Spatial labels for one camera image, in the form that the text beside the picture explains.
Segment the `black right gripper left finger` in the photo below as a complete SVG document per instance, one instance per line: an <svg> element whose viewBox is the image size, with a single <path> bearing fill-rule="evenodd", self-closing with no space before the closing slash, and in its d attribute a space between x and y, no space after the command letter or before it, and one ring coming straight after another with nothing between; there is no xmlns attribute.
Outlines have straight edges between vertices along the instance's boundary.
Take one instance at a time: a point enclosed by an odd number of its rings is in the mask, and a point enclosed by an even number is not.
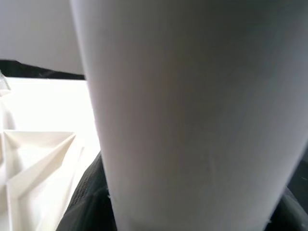
<svg viewBox="0 0 308 231"><path fill-rule="evenodd" d="M101 154L82 175L57 230L117 230Z"/></svg>

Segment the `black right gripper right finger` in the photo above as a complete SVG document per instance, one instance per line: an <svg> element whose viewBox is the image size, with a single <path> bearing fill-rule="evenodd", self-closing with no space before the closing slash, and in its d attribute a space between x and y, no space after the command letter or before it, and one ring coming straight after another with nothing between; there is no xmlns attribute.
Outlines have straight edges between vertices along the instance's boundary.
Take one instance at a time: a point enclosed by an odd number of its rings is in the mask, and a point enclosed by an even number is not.
<svg viewBox="0 0 308 231"><path fill-rule="evenodd" d="M292 192L285 188L268 224L268 231L307 231L308 214Z"/></svg>

